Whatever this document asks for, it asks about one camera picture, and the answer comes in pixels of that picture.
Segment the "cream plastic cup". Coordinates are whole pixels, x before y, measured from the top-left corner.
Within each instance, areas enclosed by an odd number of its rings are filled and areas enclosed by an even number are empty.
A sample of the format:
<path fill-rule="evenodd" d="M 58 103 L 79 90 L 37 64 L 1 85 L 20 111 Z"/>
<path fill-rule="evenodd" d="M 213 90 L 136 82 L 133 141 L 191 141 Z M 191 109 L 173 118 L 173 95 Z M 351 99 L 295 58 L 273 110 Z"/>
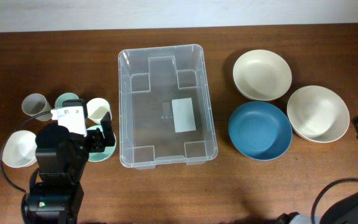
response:
<path fill-rule="evenodd" d="M 112 119 L 111 107 L 107 100 L 104 98 L 93 98 L 86 104 L 88 111 L 88 118 L 96 124 L 101 124 L 101 120 L 107 112 Z"/>

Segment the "cream plate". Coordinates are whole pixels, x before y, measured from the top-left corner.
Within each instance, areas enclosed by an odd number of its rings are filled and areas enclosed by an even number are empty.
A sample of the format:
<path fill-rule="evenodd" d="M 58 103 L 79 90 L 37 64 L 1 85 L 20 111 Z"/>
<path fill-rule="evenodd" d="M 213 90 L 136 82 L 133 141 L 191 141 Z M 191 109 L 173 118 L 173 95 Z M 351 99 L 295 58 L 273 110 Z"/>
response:
<path fill-rule="evenodd" d="M 269 50 L 242 54 L 232 69 L 234 84 L 250 100 L 272 101 L 283 96 L 292 83 L 289 64 Z"/>
<path fill-rule="evenodd" d="M 291 95 L 287 115 L 297 135 L 318 143 L 342 138 L 350 123 L 344 100 L 332 90 L 316 85 L 301 87 Z"/>

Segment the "green plastic cup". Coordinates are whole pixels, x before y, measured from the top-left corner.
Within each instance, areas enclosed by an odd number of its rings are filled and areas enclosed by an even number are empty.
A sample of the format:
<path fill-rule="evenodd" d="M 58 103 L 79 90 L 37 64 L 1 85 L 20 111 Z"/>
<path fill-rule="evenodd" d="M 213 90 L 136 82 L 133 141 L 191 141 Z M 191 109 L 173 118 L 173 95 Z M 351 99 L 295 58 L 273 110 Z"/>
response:
<path fill-rule="evenodd" d="M 55 101 L 55 107 L 61 108 L 63 106 L 63 102 L 66 100 L 77 100 L 79 97 L 74 93 L 64 93 L 60 95 Z"/>

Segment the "grey plastic cup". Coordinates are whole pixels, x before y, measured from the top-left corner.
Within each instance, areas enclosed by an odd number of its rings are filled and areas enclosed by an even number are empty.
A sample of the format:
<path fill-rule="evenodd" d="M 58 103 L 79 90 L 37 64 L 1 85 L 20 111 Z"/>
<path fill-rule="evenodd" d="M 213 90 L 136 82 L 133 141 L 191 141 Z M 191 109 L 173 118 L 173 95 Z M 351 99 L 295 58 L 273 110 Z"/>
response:
<path fill-rule="evenodd" d="M 46 97 L 40 93 L 28 95 L 22 102 L 22 111 L 28 116 L 35 116 L 45 111 L 50 111 L 52 107 Z"/>

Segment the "white small bowl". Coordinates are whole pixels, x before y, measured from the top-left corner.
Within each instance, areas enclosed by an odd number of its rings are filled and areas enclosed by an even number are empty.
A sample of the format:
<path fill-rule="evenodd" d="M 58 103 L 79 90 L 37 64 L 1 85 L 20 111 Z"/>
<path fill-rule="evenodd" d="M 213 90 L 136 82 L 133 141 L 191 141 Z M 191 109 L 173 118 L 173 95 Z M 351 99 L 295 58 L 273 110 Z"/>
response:
<path fill-rule="evenodd" d="M 27 130 L 14 132 L 7 140 L 2 154 L 2 161 L 12 168 L 29 167 L 37 162 L 36 135 Z"/>

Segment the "blue plate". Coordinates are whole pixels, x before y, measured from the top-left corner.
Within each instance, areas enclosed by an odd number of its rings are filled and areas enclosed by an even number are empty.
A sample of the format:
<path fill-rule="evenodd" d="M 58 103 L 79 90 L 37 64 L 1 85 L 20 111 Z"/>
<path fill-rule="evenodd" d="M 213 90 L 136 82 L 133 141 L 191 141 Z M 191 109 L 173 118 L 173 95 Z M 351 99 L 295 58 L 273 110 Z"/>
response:
<path fill-rule="evenodd" d="M 236 108 L 229 119 L 229 137 L 243 155 L 271 161 L 287 152 L 292 128 L 285 113 L 273 104 L 250 101 Z"/>

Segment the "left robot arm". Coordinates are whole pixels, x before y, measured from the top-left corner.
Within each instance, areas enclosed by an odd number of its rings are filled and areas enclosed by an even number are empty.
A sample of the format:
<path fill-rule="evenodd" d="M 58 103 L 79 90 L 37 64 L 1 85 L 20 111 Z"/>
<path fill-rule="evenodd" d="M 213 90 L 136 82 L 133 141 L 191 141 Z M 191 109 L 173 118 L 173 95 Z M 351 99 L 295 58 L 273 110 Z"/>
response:
<path fill-rule="evenodd" d="M 52 123 L 35 138 L 39 167 L 22 199 L 22 217 L 25 223 L 76 223 L 84 196 L 80 180 L 90 154 L 116 144 L 111 114 L 102 115 L 100 128 L 88 130 L 85 100 L 66 100 L 48 113 Z"/>

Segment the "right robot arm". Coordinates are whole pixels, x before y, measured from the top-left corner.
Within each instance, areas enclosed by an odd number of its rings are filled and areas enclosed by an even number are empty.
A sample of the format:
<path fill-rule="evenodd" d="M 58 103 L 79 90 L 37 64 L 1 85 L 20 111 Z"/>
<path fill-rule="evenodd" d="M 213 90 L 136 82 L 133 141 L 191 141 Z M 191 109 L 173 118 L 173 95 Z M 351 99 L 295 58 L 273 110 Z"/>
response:
<path fill-rule="evenodd" d="M 352 120 L 352 123 L 357 132 L 358 138 L 358 116 Z M 358 192 L 354 193 L 332 205 L 329 209 L 325 211 L 322 217 L 317 217 L 315 215 L 317 206 L 319 201 L 322 199 L 323 195 L 332 187 L 344 184 L 355 182 L 358 183 L 358 178 L 345 178 L 335 180 L 331 182 L 325 188 L 320 191 L 317 198 L 315 199 L 312 209 L 311 215 L 301 215 L 298 212 L 290 213 L 290 214 L 282 214 L 275 221 L 274 224 L 356 224 L 358 223 Z"/>

